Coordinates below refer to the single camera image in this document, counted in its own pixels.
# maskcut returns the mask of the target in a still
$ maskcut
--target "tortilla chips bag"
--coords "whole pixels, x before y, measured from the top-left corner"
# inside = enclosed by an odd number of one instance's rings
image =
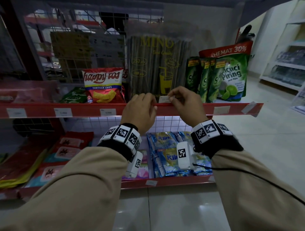
[[[125,103],[123,68],[107,67],[82,71],[88,103]]]

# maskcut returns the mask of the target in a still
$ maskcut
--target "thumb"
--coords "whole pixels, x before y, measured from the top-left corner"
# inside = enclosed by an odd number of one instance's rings
[[[182,103],[177,100],[175,97],[170,97],[170,102],[175,106],[175,108],[180,111],[183,108]]]
[[[153,106],[152,110],[151,110],[150,120],[153,121],[153,122],[155,121],[156,116],[157,116],[157,109],[158,109],[157,106]]]

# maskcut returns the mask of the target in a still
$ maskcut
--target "tile floor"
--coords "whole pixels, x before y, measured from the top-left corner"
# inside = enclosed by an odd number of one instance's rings
[[[248,78],[244,102],[263,102],[250,115],[215,116],[246,150],[305,196],[305,115],[291,110],[293,95]],[[1,220],[19,201],[0,201]],[[121,192],[113,230],[230,230],[215,184]]]

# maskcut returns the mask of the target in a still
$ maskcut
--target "person's right hand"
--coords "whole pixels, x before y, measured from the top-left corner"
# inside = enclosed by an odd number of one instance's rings
[[[169,100],[179,112],[180,118],[189,126],[209,120],[206,116],[200,96],[179,86],[168,93]]]

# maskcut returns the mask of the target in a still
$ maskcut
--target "blue stripe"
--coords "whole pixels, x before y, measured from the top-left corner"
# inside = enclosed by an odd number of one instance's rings
[[[104,90],[104,89],[112,89],[112,88],[117,88],[121,89],[121,85],[111,85],[111,86],[105,86],[105,87],[85,87],[85,89],[88,90]]]

